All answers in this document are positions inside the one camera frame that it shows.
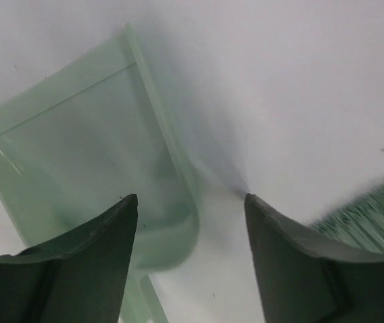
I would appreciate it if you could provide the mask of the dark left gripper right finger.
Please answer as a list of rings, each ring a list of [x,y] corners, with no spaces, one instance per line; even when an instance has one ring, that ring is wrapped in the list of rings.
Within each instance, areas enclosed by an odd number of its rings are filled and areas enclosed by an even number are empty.
[[[349,246],[244,202],[266,322],[384,322],[384,254]]]

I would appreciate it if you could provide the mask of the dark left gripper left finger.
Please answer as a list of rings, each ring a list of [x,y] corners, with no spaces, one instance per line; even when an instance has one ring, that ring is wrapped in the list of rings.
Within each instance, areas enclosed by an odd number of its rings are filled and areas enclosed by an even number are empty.
[[[137,206],[130,194],[75,229],[0,256],[0,322],[117,322]]]

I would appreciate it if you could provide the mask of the green hand brush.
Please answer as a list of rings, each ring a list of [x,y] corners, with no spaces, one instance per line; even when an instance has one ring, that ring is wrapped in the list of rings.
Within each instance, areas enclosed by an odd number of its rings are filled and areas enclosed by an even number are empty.
[[[384,184],[309,227],[350,246],[384,254]]]

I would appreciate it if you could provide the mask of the green plastic dustpan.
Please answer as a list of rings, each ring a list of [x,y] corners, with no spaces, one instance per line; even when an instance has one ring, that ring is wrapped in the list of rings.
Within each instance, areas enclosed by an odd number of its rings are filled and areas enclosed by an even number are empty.
[[[196,181],[131,25],[0,104],[0,199],[30,246],[129,194],[138,224],[120,317],[167,322],[151,274],[198,237]]]

